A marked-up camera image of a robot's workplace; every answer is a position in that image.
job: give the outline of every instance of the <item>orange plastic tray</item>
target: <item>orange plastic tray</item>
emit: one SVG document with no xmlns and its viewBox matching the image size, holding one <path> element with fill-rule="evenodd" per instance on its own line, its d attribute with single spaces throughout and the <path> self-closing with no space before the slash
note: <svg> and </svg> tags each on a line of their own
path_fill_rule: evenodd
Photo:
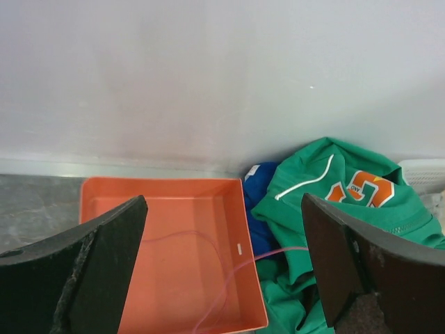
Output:
<svg viewBox="0 0 445 334">
<path fill-rule="evenodd" d="M 240 180 L 151 180 L 93 177 L 81 190 L 81 223 L 144 195 L 148 215 L 119 334 L 190 334 L 234 267 L 253 259 Z M 157 242 L 144 240 L 197 231 Z M 237 271 L 198 333 L 267 326 L 253 263 Z"/>
</svg>

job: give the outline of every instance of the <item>printed number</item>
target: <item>printed number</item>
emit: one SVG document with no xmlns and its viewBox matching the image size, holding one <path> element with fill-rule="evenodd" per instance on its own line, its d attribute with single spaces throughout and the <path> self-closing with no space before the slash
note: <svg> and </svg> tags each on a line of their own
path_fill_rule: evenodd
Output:
<svg viewBox="0 0 445 334">
<path fill-rule="evenodd" d="M 362 170 L 359 170 L 354 174 L 347 186 L 347 190 L 354 199 L 363 200 L 365 197 L 363 190 L 366 185 L 374 188 L 373 193 L 366 204 L 367 207 L 381 207 L 394 197 L 394 183 Z M 341 186 L 341 182 L 337 182 L 332 185 L 330 192 L 325 199 L 333 202 L 341 202 L 345 198 L 346 194 Z"/>
</svg>

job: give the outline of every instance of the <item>floor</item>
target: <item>floor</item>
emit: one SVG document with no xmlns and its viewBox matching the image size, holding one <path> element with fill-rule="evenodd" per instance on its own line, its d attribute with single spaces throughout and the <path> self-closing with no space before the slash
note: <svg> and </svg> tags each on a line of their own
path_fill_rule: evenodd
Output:
<svg viewBox="0 0 445 334">
<path fill-rule="evenodd" d="M 0 175 L 0 253 L 79 223 L 82 178 Z"/>
</svg>

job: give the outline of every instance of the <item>pink wire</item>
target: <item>pink wire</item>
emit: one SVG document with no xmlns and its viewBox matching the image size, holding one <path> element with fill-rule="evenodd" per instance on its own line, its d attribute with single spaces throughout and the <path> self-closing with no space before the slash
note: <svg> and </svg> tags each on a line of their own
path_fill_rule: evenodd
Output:
<svg viewBox="0 0 445 334">
<path fill-rule="evenodd" d="M 176 232 L 176 233 L 168 234 L 168 235 L 166 235 L 166 236 L 164 236 L 164 237 L 161 237 L 161 238 L 150 239 L 150 240 L 142 240 L 141 242 L 145 242 L 145 243 L 147 243 L 147 244 L 150 244 L 150 243 L 152 243 L 152 242 L 157 242 L 157 241 L 161 241 L 161 240 L 164 240 L 164 239 L 167 239 L 167 238 L 170 238 L 170 237 L 178 237 L 178 236 L 180 236 L 180 235 L 186 235 L 186 234 L 195 234 L 195 235 L 197 235 L 197 236 L 199 236 L 199 237 L 205 239 L 207 242 L 209 242 L 209 243 L 212 245 L 212 247 L 213 247 L 213 249 L 215 250 L 216 255 L 218 256 L 218 259 L 219 259 L 219 261 L 220 261 L 220 265 L 221 265 L 222 272 L 224 273 L 224 262 L 223 262 L 223 259 L 222 259 L 221 256 L 220 256 L 220 253 L 218 252 L 218 249 L 216 248 L 216 245 L 213 243 L 213 241 L 211 240 L 211 238 L 210 238 L 208 235 L 204 234 L 204 233 L 201 233 L 201 232 L 198 232 L 198 231 L 183 231 L 183 232 Z M 204 322 L 204 320 L 210 315 L 211 311 L 216 307 L 216 304 L 218 304 L 219 299 L 221 298 L 221 296 L 222 296 L 222 295 L 224 294 L 224 292 L 225 292 L 225 300 L 224 300 L 224 304 L 222 305 L 222 308 L 221 308 L 221 310 L 220 310 L 220 312 L 219 312 L 219 313 L 220 313 L 220 316 L 217 318 L 217 320 L 215 321 L 215 323 L 214 323 L 213 325 L 215 325 L 215 324 L 218 323 L 218 321 L 220 320 L 221 315 L 222 315 L 222 313 L 223 313 L 223 310 L 224 310 L 224 308 L 225 308 L 225 306 L 226 306 L 226 304 L 227 304 L 227 297 L 228 297 L 227 286 L 229 285 L 230 281 L 232 280 L 232 278 L 234 277 L 235 273 L 236 273 L 239 269 L 241 269 L 241 268 L 243 268 L 244 266 L 246 266 L 246 265 L 248 265 L 248 264 L 250 264 L 250 263 L 253 263 L 253 262 L 257 261 L 257 260 L 264 259 L 265 257 L 271 256 L 271 255 L 275 255 L 275 254 L 278 254 L 278 253 L 283 253 L 283 252 L 287 252 L 287 251 L 308 251 L 308 250 L 309 250 L 309 249 L 308 249 L 307 247 L 297 247 L 297 246 L 284 247 L 284 248 L 280 248 L 280 249 L 277 249 L 277 250 L 272 250 L 271 252 L 267 252 L 267 253 L 264 253 L 264 254 L 255 256 L 253 259 L 246 260 L 246 261 L 240 263 L 240 264 L 239 264 L 238 266 L 236 266 L 235 268 L 233 268 L 233 270 L 230 271 L 228 277 L 226 278 L 225 283 L 224 283 L 224 286 L 222 287 L 222 289 L 221 289 L 219 295 L 215 298 L 215 300 L 213 301 L 213 303 L 210 305 L 210 308 L 207 310 L 207 312 L 202 316 L 201 320 L 199 320 L 199 321 L 196 323 L 195 327 L 194 327 L 193 330 L 192 330 L 192 334 L 197 334 L 197 329 L 198 329 L 198 327 L 199 327 L 199 326 Z"/>
<path fill-rule="evenodd" d="M 170 237 L 178 237 L 178 236 L 181 236 L 181 235 L 187 235 L 187 234 L 195 234 L 195 235 L 197 235 L 197 236 L 203 238 L 205 241 L 209 242 L 209 243 L 212 245 L 213 249 L 215 250 L 216 255 L 218 256 L 218 259 L 219 259 L 219 261 L 220 261 L 220 266 L 221 266 L 222 274 L 224 275 L 224 274 L 225 274 L 225 273 L 224 273 L 224 268 L 225 268 L 225 266 L 224 266 L 224 261 L 223 261 L 223 259 L 221 258 L 221 255 L 220 255 L 220 253 L 218 252 L 218 249 L 217 249 L 216 245 L 214 244 L 214 242 L 211 240 L 211 238 L 210 238 L 207 234 L 204 234 L 204 233 L 201 233 L 201 232 L 198 232 L 198 231 L 194 231 L 194 230 L 190 230 L 190 231 L 183 231 L 183 232 L 171 233 L 171 234 L 168 234 L 168 235 L 166 235 L 166 236 L 164 236 L 164 237 L 160 237 L 160 238 L 156 238 L 156 239 L 142 240 L 141 243 L 144 242 L 144 243 L 146 243 L 146 244 L 150 244 L 150 243 L 152 243 L 152 242 L 162 241 L 162 240 L 164 240 L 164 239 L 168 239 L 168 238 L 170 238 Z M 224 300 L 224 303 L 223 303 L 223 305 L 222 305 L 222 307 L 221 307 L 221 310 L 220 310 L 220 312 L 219 312 L 219 317 L 218 317 L 218 318 L 215 320 L 215 322 L 213 323 L 214 326 L 218 323 L 218 321 L 220 321 L 221 316 L 223 315 L 223 310 L 225 309 L 225 306 L 226 306 L 226 304 L 227 304 L 228 293 L 227 293 L 227 290 L 225 290 L 225 291 L 226 291 L 226 294 L 225 294 L 225 300 Z M 218 302 L 218 300 L 219 300 L 220 297 L 221 297 L 221 294 L 218 295 L 218 298 L 216 299 L 217 302 Z"/>
<path fill-rule="evenodd" d="M 213 301 L 213 303 L 210 305 L 209 310 L 206 312 L 206 314 L 201 318 L 201 320 L 199 320 L 195 327 L 192 330 L 192 334 L 197 334 L 197 328 L 200 326 L 200 324 L 202 324 L 202 322 L 209 316 L 209 314 L 211 313 L 211 311 L 215 308 L 216 304 L 218 303 L 218 299 L 223 295 L 224 291 L 227 291 L 227 286 L 230 283 L 230 280 L 234 277 L 235 273 L 243 268 L 244 266 L 248 265 L 249 263 L 253 263 L 257 260 L 260 259 L 264 259 L 265 257 L 274 255 L 274 254 L 278 254 L 278 253 L 282 253 L 282 252 L 286 252 L 286 251 L 308 251 L 309 249 L 307 247 L 297 247 L 297 246 L 292 246 L 292 247 L 284 247 L 284 248 L 280 248 L 277 250 L 272 250 L 271 252 L 267 252 L 258 256 L 255 256 L 253 259 L 249 259 L 246 260 L 242 263 L 240 263 L 238 266 L 236 266 L 229 274 L 229 276 L 227 277 L 227 279 L 225 280 L 225 284 L 224 287 L 221 289 L 221 292 L 219 293 L 219 295 L 215 298 L 215 300 Z"/>
</svg>

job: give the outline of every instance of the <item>green shirt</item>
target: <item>green shirt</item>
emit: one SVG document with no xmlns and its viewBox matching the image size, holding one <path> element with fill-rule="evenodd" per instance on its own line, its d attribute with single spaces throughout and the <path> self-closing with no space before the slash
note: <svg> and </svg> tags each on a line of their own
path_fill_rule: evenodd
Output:
<svg viewBox="0 0 445 334">
<path fill-rule="evenodd" d="M 301 200 L 305 193 L 329 200 L 347 214 L 410 241 L 445 249 L 445 237 L 438 220 L 403 179 L 401 167 L 381 154 L 332 138 L 322 138 L 283 161 L 266 197 L 252 210 L 255 218 L 268 223 L 282 247 L 307 246 L 301 214 Z M 271 312 L 278 313 L 271 294 L 275 294 L 276 289 L 286 290 L 288 286 L 295 289 L 294 285 L 302 284 L 299 281 L 301 275 L 312 270 L 308 252 L 288 251 L 286 260 L 289 270 L 278 274 L 286 276 L 281 277 L 281 283 L 277 278 L 261 281 L 270 318 Z M 270 284 L 278 286 L 274 292 L 270 292 Z M 306 326 L 314 328 L 313 321 L 317 324 L 324 322 L 321 307 L 316 304 L 312 310 L 318 316 L 307 315 L 303 326 L 293 324 L 288 326 L 290 331 L 282 332 L 282 328 L 273 328 L 275 321 L 271 319 L 266 331 L 324 333 L 325 325 L 324 329 L 315 326 L 320 328 L 319 331 L 304 331 Z"/>
</svg>

